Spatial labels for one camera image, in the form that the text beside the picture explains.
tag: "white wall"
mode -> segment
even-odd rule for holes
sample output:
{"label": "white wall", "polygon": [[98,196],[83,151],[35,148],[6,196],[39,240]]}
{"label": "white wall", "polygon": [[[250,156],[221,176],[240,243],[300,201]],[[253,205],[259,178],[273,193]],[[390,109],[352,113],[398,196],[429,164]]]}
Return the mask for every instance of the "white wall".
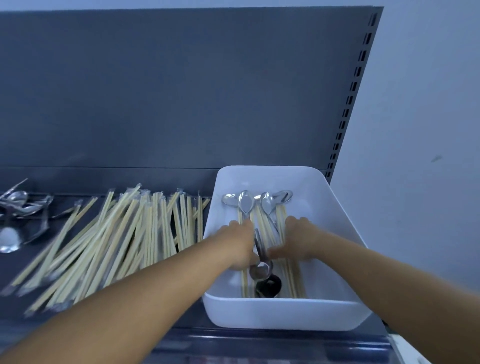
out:
{"label": "white wall", "polygon": [[454,3],[0,0],[0,11],[384,5],[332,187],[372,249],[480,291],[480,2]]}

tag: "person's left arm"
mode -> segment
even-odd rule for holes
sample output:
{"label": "person's left arm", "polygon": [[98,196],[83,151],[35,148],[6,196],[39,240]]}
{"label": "person's left arm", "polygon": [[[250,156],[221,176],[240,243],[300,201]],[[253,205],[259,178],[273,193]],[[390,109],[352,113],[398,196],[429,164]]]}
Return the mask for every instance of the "person's left arm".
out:
{"label": "person's left arm", "polygon": [[6,363],[139,363],[229,267],[253,263],[253,225],[215,235],[55,316],[0,357]]}

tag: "person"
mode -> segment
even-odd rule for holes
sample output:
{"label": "person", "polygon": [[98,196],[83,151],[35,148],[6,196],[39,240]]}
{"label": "person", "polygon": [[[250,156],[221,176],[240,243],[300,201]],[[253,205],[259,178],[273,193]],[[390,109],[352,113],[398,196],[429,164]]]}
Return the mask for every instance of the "person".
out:
{"label": "person", "polygon": [[[480,363],[480,298],[356,243],[288,217],[272,259],[320,259],[433,364]],[[226,269],[245,269],[253,224],[230,222],[202,242],[128,276],[50,319],[0,357],[7,363],[140,363]]]}

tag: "person's right hand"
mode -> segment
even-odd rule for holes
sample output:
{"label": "person's right hand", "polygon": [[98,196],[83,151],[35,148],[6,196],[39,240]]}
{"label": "person's right hand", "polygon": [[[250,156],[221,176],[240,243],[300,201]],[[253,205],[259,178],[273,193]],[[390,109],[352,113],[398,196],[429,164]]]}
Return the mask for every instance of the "person's right hand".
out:
{"label": "person's right hand", "polygon": [[285,244],[268,249],[270,259],[288,258],[305,260],[317,258],[318,244],[329,235],[313,225],[307,218],[288,216],[285,220]]}

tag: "white tray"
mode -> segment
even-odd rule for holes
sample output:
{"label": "white tray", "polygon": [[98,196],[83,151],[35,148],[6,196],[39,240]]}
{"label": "white tray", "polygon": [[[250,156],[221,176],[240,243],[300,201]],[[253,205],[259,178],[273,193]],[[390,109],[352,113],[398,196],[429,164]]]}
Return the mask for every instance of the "white tray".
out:
{"label": "white tray", "polygon": [[[323,174],[310,167],[228,166],[216,177],[204,237],[237,219],[236,209],[222,204],[224,194],[292,190],[287,214],[307,217],[318,227],[364,245]],[[227,270],[203,297],[212,322],[226,328],[352,330],[371,311],[350,286],[324,263],[300,264],[308,299],[242,298],[239,272]]]}

